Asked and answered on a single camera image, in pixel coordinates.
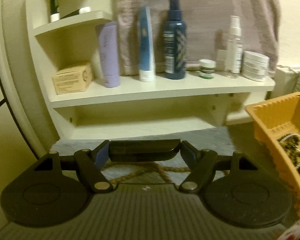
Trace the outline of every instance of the purple bottle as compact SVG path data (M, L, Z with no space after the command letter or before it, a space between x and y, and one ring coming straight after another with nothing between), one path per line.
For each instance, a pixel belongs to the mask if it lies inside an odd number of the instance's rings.
M105 76L104 86L114 88L120 85L120 72L117 48L117 23L109 22L101 27L96 26L99 33L100 62L103 75Z

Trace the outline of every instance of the yellow plastic basket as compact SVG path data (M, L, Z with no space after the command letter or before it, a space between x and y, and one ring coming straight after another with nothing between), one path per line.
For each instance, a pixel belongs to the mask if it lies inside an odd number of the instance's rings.
M300 217L300 175L278 143L288 133L300 135L300 93L293 93L246 107L254 120L255 138L266 144L282 180L297 197L295 208Z

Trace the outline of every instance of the gray gripper base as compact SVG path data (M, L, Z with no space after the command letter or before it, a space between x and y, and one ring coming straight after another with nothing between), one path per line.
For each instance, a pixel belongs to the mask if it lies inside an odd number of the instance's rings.
M48 228L10 222L0 240L273 240L285 230L282 224L229 225L210 214L197 195L180 193L173 184L120 184L114 192L94 195L68 222Z

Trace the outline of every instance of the clear spray bottle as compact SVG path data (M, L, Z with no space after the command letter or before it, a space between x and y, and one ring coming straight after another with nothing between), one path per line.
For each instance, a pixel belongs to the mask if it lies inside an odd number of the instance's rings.
M231 16L231 25L227 43L226 70L227 77L237 78L240 74L242 61L242 41L240 17Z

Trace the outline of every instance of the tan box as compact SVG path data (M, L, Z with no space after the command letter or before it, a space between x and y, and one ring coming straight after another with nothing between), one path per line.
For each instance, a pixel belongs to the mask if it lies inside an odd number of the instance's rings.
M52 76L56 93L85 91L93 79L90 62L62 69Z

